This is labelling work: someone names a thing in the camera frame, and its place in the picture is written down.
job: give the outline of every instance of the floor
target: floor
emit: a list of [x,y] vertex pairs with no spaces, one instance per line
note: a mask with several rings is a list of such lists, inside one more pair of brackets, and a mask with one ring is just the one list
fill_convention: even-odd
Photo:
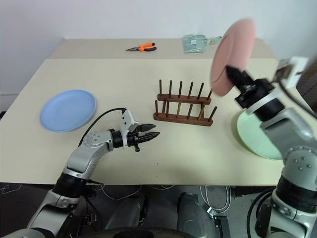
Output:
[[[8,184],[1,183],[0,188]],[[22,185],[17,191],[13,191],[20,187],[19,184],[9,184],[10,193],[0,193],[0,236],[4,236],[15,230],[24,228],[32,214],[40,205],[42,199],[46,195],[46,190],[35,188],[27,185]],[[106,192],[112,197],[122,197],[136,191],[139,188],[136,186],[106,186]],[[213,221],[204,211],[207,206],[200,196],[199,186],[174,186],[167,190],[155,190],[147,185],[142,186],[139,193],[149,198],[149,209],[144,223],[144,227],[161,227],[161,228],[176,228],[177,222],[177,200],[183,192],[199,194],[199,203],[203,211],[206,231],[208,238],[217,238],[219,235],[216,232]],[[214,207],[223,206],[226,198],[225,188],[220,186],[208,187],[209,200]],[[231,236],[233,238],[245,238],[246,235],[246,217],[249,206],[256,194],[246,195],[244,197],[231,197],[231,206],[224,214],[228,217]],[[106,197],[101,190],[97,191],[97,195],[93,198],[92,203],[100,211],[103,217],[104,225],[107,223],[112,213],[116,210],[122,201],[113,201]],[[81,203],[78,209],[85,210],[85,203]],[[257,235],[254,232],[255,219],[251,219],[252,237]],[[315,226],[312,237],[316,237],[317,228]]]

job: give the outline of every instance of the table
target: table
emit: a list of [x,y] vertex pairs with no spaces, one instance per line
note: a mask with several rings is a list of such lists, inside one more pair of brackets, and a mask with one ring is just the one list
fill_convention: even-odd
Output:
[[[180,81],[184,94],[194,81],[192,95],[198,94],[204,82],[202,96],[205,96],[210,90],[212,59],[204,55],[195,59],[194,54],[194,59],[147,59],[146,54],[133,53],[135,59],[59,59],[53,54],[45,60],[0,121],[0,181],[54,184],[89,124],[108,109],[126,107],[137,115],[140,123],[156,124],[153,131],[159,131],[160,135],[140,144],[139,153],[129,147],[106,154],[92,179],[105,184],[277,184],[282,161],[259,157],[239,141],[235,121],[242,110],[234,101],[239,94],[236,89],[223,98],[211,96],[211,106],[205,108],[205,115],[209,116],[213,107],[218,106],[211,127],[153,119],[159,79],[163,92],[168,92],[169,81],[173,80],[174,94],[178,93]],[[276,66],[273,57],[253,57],[247,70],[254,78],[271,78]],[[97,110],[92,120],[71,132],[44,129],[39,121],[44,104],[54,95],[71,89],[87,90],[96,97]],[[296,90],[293,93],[301,99]],[[284,96],[280,99],[285,105],[294,106]],[[177,103],[171,103],[169,110],[172,113],[176,108]],[[198,115],[199,110],[194,105],[192,115]],[[187,112],[188,105],[182,104],[181,114]],[[301,114],[317,134],[313,119],[304,112]],[[93,130],[119,129],[119,118],[119,113],[111,113]]]

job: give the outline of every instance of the black cable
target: black cable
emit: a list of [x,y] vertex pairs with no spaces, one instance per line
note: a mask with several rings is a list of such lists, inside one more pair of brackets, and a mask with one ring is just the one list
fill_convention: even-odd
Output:
[[99,117],[97,117],[96,120],[94,120],[94,122],[88,127],[88,129],[85,131],[83,137],[81,137],[81,140],[79,142],[79,145],[78,147],[81,145],[81,143],[83,143],[83,140],[85,138],[85,136],[88,134],[88,132],[90,131],[90,129],[96,124],[96,122],[102,118],[104,115],[106,115],[107,113],[110,113],[110,112],[113,112],[113,111],[118,111],[118,110],[121,110],[122,113],[124,113],[124,111],[126,110],[126,108],[114,108],[114,109],[110,109],[108,111],[106,111],[105,113],[102,113]]
[[305,112],[307,112],[308,114],[310,114],[312,117],[314,117],[315,119],[317,119],[317,114],[314,113],[313,111],[311,111],[309,108],[307,108],[305,105],[303,105],[300,101],[298,101],[296,98],[294,98],[293,95],[291,95],[287,89],[284,87],[283,83],[281,82],[281,80],[277,80],[278,85],[280,86],[280,88],[282,89],[282,91],[285,93],[285,95],[292,100],[294,103],[296,103],[300,108],[302,108]]
[[97,208],[92,204],[92,202],[89,200],[89,198],[87,196],[84,196],[84,198],[86,199],[86,201],[89,203],[89,205],[91,206],[91,208],[96,212],[99,220],[100,220],[100,230],[103,230],[103,217],[101,216],[100,212],[97,210]]
[[251,231],[250,231],[250,218],[251,218],[251,213],[252,213],[252,210],[256,204],[256,202],[264,195],[266,195],[267,193],[269,192],[272,192],[273,190],[275,189],[274,188],[269,188],[263,192],[261,192],[255,199],[254,201],[251,203],[251,206],[249,208],[249,211],[248,211],[248,215],[247,215],[247,235],[248,235],[248,238],[251,238]]
[[271,196],[272,196],[272,193],[270,192],[270,193],[268,193],[267,195],[265,195],[265,196],[261,199],[261,201],[259,202],[258,207],[257,207],[256,218],[259,217],[259,212],[260,212],[260,209],[261,209],[263,203],[264,203],[269,197],[271,197]]

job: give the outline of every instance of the wooden peg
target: wooden peg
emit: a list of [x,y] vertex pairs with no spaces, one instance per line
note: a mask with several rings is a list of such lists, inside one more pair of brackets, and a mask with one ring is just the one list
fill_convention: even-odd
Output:
[[159,80],[159,94],[162,95],[162,80]]
[[211,121],[211,119],[212,119],[214,113],[216,112],[217,108],[218,108],[217,106],[215,106],[215,107],[213,108],[213,111],[212,111],[212,113],[211,113],[211,115],[210,115],[208,121]]
[[179,115],[179,111],[180,111],[180,103],[178,103],[178,108],[177,108],[177,114],[176,114],[176,118],[178,118],[178,115]]
[[169,97],[172,95],[172,80],[169,81]]
[[155,113],[158,115],[159,114],[159,110],[158,110],[158,101],[155,100]]
[[165,105],[166,105],[166,100],[164,100],[164,102],[163,102],[163,109],[162,109],[162,113],[165,113]]
[[203,115],[203,113],[204,113],[204,109],[205,109],[205,106],[204,105],[202,105],[202,109],[200,110],[200,113],[199,113],[199,116],[198,116],[198,120],[200,120],[201,118],[202,118],[202,115]]
[[209,94],[208,94],[207,100],[209,100],[211,94],[212,94],[212,89],[210,90],[210,92],[209,92]]
[[193,104],[191,104],[191,105],[189,106],[189,111],[188,111],[188,114],[187,114],[187,119],[189,119],[190,113],[192,112],[192,108],[193,108]]
[[180,81],[179,83],[179,92],[178,92],[178,97],[180,98],[180,93],[182,92],[182,85],[183,85],[183,82]]
[[193,84],[194,84],[194,82],[191,82],[190,88],[189,88],[189,93],[188,93],[188,97],[187,97],[187,98],[189,98],[189,97],[190,97],[190,94],[192,93]]
[[204,86],[204,83],[202,83],[202,85],[200,86],[200,90],[199,90],[199,94],[198,94],[197,99],[199,99],[199,98],[200,98],[200,95],[201,95],[202,90],[203,90],[203,86]]
[[168,117],[168,109],[169,109],[169,102],[167,102],[167,107],[166,107],[166,117]]

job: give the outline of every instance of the plate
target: plate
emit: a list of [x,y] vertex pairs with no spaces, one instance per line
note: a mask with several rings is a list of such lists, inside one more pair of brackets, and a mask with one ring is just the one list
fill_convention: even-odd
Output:
[[237,120],[241,140],[255,154],[268,159],[281,160],[281,153],[261,130],[260,124],[261,121],[254,114],[243,112]]
[[55,132],[77,129],[86,124],[96,110],[95,97],[84,90],[57,94],[43,107],[40,121],[43,127]]

